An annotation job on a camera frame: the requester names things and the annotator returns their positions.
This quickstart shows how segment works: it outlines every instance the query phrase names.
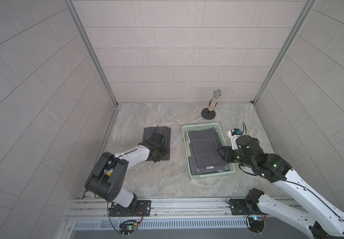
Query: microphone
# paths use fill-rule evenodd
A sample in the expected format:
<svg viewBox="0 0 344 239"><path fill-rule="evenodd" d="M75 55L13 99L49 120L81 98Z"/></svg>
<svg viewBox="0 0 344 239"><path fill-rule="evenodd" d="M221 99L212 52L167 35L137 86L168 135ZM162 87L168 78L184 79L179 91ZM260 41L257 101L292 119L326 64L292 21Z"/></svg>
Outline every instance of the microphone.
<svg viewBox="0 0 344 239"><path fill-rule="evenodd" d="M216 106L217 101L221 95L222 95L222 92L220 89L213 91L213 97L212 97L211 101L209 102L208 108L204 108L201 111L201 116L204 119L211 120L211 119L215 118L216 112L214 111L214 107Z"/></svg>

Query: metal bracket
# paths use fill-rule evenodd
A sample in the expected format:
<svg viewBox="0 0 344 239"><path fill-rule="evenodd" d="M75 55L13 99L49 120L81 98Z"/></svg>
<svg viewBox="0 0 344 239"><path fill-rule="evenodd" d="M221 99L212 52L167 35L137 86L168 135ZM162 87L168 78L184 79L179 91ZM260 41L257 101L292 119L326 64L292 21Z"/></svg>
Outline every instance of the metal bracket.
<svg viewBox="0 0 344 239"><path fill-rule="evenodd" d="M140 208L140 211L143 213L143 216L149 216L150 215L150 207L151 206L151 201L150 200L138 200L136 203L136 208ZM112 204L112 209L109 211L109 216L110 217L116 217L116 216L124 216L128 217L125 213L122 213L120 211L120 205L119 204ZM131 216L140 216L139 211L135 211L135 213Z"/></svg>
<svg viewBox="0 0 344 239"><path fill-rule="evenodd" d="M232 215L250 215L250 214L256 214L256 215L263 215L258 208L256 209L254 213L251 213L249 209L246 207L245 199L229 199L229 204L231 205L231 211Z"/></svg>

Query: light green basket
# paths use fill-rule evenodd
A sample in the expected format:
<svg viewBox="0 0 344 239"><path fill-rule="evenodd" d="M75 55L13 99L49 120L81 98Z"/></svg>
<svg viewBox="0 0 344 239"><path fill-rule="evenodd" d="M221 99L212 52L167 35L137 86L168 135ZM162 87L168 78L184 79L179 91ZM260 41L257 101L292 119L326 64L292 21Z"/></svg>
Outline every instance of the light green basket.
<svg viewBox="0 0 344 239"><path fill-rule="evenodd" d="M226 142L225 142L225 138L222 135L222 131L220 128L220 125L218 123L201 123L201 124L197 124L197 125L184 125L182 127L183 129L183 138L184 138L184 145L185 145L185 153L186 153L186 161L188 163L188 172L189 172L189 177L191 179L197 179L197 178L201 178L201 177L210 177L210 176L219 176L219 175L224 175L224 174L231 174L234 173L236 171L236 169L234 168L233 164L229 164L230 167L230 171L227 172L215 172L212 174L203 174L203 175L192 175L191 174L191 169L189 167L189 160L188 160L188 149L186 148L186 143L185 141L188 140L186 138L186 133L190 132L190 131L203 131L203 130L207 130L210 128L215 128L218 132L218 135L220 137L221 143L223 146L226 146Z"/></svg>

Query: gray floor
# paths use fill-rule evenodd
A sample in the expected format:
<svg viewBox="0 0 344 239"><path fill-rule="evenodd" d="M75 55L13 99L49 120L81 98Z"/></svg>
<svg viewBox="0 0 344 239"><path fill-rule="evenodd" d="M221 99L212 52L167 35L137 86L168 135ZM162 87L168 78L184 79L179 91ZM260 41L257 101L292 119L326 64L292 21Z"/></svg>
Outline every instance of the gray floor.
<svg viewBox="0 0 344 239"><path fill-rule="evenodd" d="M188 163L181 127L184 125L218 122L227 145L231 145L227 131L247 126L247 133L260 141L266 153L274 153L268 136L252 104L218 103L213 120L201 117L207 103L127 103L122 104L115 120L105 151L119 153L142 141L143 129L169 126L171 133L170 161L147 161L127 170L123 187L140 197L214 197L246 196L252 188L270 196L288 196L267 180L236 172L224 176L189 179Z"/></svg>

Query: gray checkered cloth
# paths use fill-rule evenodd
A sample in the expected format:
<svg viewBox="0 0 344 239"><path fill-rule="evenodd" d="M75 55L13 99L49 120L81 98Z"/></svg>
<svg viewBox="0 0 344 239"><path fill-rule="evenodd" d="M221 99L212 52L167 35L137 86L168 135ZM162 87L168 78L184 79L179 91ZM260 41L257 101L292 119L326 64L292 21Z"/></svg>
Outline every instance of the gray checkered cloth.
<svg viewBox="0 0 344 239"><path fill-rule="evenodd" d="M230 166L217 153L222 143L215 128L188 132L191 174L230 171Z"/></svg>

